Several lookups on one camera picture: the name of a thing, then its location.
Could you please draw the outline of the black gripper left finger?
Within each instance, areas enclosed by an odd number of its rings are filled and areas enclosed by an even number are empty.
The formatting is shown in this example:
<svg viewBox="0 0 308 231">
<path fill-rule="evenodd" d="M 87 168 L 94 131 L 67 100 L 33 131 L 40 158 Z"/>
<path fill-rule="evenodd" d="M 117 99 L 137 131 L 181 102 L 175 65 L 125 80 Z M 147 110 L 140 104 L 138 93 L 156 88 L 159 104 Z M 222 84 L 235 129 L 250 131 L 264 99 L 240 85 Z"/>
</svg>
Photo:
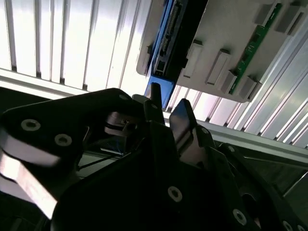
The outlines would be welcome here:
<svg viewBox="0 0 308 231">
<path fill-rule="evenodd" d="M 0 117 L 1 190 L 33 202 L 48 218 L 78 182 L 79 161 L 102 147 L 128 154 L 146 120 L 162 112 L 161 87 L 129 96 L 118 88 L 19 106 Z"/>
</svg>

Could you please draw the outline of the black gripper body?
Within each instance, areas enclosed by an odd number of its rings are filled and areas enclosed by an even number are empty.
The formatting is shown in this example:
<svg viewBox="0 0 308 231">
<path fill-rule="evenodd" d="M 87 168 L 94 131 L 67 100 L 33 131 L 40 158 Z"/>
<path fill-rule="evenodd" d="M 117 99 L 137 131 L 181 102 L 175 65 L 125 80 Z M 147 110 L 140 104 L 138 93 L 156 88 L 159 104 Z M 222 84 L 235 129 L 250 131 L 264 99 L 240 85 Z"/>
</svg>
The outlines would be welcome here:
<svg viewBox="0 0 308 231">
<path fill-rule="evenodd" d="M 152 122 L 139 151 L 64 193 L 53 231 L 217 231 L 209 227 L 209 176 L 184 163 L 170 128 Z"/>
</svg>

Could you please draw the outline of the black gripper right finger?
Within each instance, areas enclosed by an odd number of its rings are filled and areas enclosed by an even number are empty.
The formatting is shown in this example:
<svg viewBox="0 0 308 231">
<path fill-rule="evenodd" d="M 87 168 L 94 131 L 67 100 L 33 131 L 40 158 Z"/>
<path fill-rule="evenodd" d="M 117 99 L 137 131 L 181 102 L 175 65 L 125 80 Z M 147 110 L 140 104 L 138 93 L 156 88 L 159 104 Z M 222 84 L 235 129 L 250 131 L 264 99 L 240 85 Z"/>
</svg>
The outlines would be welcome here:
<svg viewBox="0 0 308 231">
<path fill-rule="evenodd" d="M 190 102 L 179 101 L 169 117 L 180 160 L 209 176 L 209 227 L 218 231 L 305 231 L 282 194 L 247 163 L 237 148 L 216 146 L 197 123 Z"/>
</svg>

